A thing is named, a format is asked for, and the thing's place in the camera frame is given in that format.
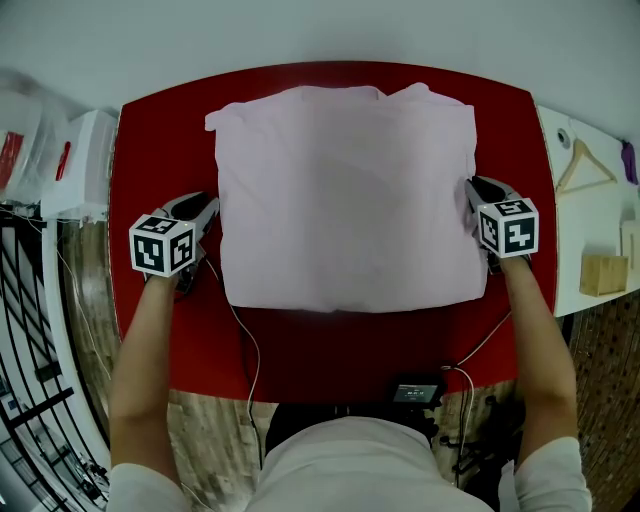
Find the wooden clothes hanger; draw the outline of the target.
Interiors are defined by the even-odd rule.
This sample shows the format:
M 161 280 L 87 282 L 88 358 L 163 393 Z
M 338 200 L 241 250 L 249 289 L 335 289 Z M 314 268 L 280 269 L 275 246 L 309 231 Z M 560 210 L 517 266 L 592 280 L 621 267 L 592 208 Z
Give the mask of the wooden clothes hanger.
M 573 134 L 573 139 L 570 144 L 572 154 L 569 163 L 555 186 L 556 195 L 563 196 L 600 186 L 617 184 L 618 179 L 616 175 L 593 154 L 586 142 L 573 128 L 571 120 L 568 120 L 568 126 Z M 574 180 L 579 170 L 584 167 L 590 169 L 593 174 L 592 178 L 589 181 L 580 178 L 579 183 L 575 184 Z

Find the person's left forearm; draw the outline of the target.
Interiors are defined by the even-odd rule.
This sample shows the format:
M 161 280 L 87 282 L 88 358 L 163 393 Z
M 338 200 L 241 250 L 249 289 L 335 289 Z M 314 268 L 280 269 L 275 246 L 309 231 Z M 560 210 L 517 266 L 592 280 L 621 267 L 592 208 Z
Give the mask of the person's left forearm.
M 180 482 L 167 424 L 177 279 L 146 282 L 118 352 L 109 394 L 111 464 L 137 464 Z

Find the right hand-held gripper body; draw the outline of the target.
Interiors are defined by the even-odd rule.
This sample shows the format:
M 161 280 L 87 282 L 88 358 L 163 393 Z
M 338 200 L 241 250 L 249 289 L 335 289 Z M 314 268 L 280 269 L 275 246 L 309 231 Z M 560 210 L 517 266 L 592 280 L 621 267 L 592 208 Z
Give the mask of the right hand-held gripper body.
M 490 274 L 501 272 L 500 261 L 530 255 L 539 249 L 539 213 L 529 198 L 477 206 L 478 238 L 487 251 Z

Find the white cabinet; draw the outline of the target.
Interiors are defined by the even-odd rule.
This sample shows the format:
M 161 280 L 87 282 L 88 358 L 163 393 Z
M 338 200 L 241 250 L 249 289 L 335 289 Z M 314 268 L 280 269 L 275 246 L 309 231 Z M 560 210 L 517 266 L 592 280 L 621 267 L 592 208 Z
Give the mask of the white cabinet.
M 101 222 L 107 217 L 110 163 L 117 120 L 94 110 L 70 123 L 53 185 L 40 201 L 45 220 Z

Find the person's black trousers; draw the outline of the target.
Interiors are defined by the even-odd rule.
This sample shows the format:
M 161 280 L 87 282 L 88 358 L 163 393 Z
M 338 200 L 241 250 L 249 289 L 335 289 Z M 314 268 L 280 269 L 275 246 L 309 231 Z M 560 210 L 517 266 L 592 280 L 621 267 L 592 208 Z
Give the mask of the person's black trousers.
M 429 443 L 439 431 L 433 418 L 427 418 L 420 408 L 400 404 L 279 404 L 266 434 L 266 453 L 302 430 L 345 417 L 366 417 L 400 424 L 423 434 Z

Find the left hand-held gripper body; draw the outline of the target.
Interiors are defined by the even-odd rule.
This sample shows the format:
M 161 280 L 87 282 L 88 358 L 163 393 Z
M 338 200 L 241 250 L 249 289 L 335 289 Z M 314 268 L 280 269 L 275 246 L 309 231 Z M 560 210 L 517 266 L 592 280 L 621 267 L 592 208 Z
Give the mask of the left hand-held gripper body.
M 142 215 L 129 229 L 132 268 L 151 276 L 177 278 L 176 292 L 187 295 L 204 258 L 205 212 L 192 219 L 177 218 L 157 209 Z

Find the person's right forearm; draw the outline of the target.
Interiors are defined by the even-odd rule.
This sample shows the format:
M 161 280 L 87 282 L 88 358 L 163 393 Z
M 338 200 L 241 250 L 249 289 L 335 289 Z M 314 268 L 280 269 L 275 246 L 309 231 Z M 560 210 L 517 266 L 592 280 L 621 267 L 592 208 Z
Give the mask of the person's right forearm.
M 522 257 L 500 261 L 513 319 L 518 385 L 525 405 L 519 462 L 560 438 L 578 437 L 573 360 L 539 288 Z

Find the wooden box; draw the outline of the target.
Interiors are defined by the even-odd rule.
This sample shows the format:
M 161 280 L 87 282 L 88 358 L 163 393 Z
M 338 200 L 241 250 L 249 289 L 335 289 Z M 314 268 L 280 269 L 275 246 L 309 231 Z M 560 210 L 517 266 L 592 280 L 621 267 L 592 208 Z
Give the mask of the wooden box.
M 628 269 L 626 256 L 585 254 L 581 261 L 579 291 L 591 297 L 625 292 Z

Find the red covered table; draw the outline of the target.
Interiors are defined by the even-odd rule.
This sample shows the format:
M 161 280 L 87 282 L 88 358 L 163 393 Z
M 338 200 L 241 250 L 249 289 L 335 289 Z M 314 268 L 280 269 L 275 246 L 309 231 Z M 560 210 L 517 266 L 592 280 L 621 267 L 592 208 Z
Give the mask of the red covered table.
M 371 85 L 393 93 L 422 82 L 474 107 L 476 163 L 484 176 L 533 200 L 541 217 L 533 272 L 548 304 L 556 297 L 555 193 L 543 131 L 530 92 L 477 76 L 384 62 L 308 62 L 235 71 L 125 104 L 111 172 L 110 273 L 117 324 L 126 331 L 144 281 L 131 267 L 128 232 L 143 214 L 189 192 L 217 190 L 215 136 L 208 113 L 300 85 Z M 202 264 L 172 325 L 172 388 L 260 402 L 356 403 L 386 399 L 404 375 L 465 376 L 486 386 L 516 376 L 504 280 L 489 278 L 476 301 L 406 313 L 337 315 L 244 309 L 232 313 Z

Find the white side table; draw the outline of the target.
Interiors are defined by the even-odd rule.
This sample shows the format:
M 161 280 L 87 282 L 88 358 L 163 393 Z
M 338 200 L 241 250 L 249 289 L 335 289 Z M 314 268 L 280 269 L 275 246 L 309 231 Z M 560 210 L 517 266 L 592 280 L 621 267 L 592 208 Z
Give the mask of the white side table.
M 621 141 L 566 114 L 539 105 L 538 117 L 543 131 L 551 167 L 553 188 L 571 158 L 572 150 L 558 141 L 557 129 L 563 128 L 573 139 L 568 126 L 586 142 L 593 154 L 618 179 L 609 184 L 582 192 L 557 196 L 557 286 L 554 315 L 566 316 L 640 290 L 640 273 L 629 273 L 625 292 L 591 297 L 579 291 L 581 261 L 585 254 L 621 256 L 621 223 L 640 220 L 640 189 L 629 183 L 621 159 Z M 588 167 L 579 170 L 579 179 L 592 178 Z

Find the black device with screen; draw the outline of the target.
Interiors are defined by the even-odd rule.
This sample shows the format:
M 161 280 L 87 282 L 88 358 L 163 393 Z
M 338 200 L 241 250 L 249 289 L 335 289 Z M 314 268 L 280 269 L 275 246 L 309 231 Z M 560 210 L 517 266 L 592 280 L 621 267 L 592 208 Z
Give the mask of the black device with screen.
M 441 405 L 447 387 L 440 375 L 404 375 L 392 385 L 391 401 L 434 410 Z

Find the black and white stair railing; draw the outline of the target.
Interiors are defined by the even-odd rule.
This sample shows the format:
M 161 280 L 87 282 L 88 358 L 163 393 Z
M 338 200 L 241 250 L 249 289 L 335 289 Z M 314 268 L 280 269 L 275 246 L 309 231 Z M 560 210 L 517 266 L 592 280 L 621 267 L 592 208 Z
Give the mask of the black and white stair railing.
M 71 339 L 60 233 L 0 203 L 0 462 L 41 512 L 104 512 L 109 450 Z

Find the pink robe garment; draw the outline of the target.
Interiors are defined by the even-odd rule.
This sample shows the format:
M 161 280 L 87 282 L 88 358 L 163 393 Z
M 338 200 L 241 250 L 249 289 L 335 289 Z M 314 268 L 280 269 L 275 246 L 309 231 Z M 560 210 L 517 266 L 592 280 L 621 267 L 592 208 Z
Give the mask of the pink robe garment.
M 300 86 L 209 113 L 238 307 L 385 313 L 478 299 L 472 106 L 415 83 Z

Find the person's white shirt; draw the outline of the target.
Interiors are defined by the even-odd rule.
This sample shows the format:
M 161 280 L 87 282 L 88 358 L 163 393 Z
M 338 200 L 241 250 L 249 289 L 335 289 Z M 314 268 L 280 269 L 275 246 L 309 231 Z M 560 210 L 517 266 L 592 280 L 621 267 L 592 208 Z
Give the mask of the person's white shirt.
M 576 438 L 576 409 L 544 397 L 526 407 L 523 446 L 507 464 L 499 503 L 509 512 L 591 512 Z M 269 454 L 246 512 L 493 512 L 447 482 L 426 438 L 373 418 L 343 418 L 310 427 Z

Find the purple cloth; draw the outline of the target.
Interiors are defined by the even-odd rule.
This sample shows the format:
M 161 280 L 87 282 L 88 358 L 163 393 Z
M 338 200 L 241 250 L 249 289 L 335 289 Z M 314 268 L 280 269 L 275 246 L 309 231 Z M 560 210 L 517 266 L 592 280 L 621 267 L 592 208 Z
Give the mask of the purple cloth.
M 629 141 L 621 141 L 621 159 L 624 165 L 626 179 L 633 185 L 640 185 L 640 179 L 636 169 L 636 154 L 633 144 Z

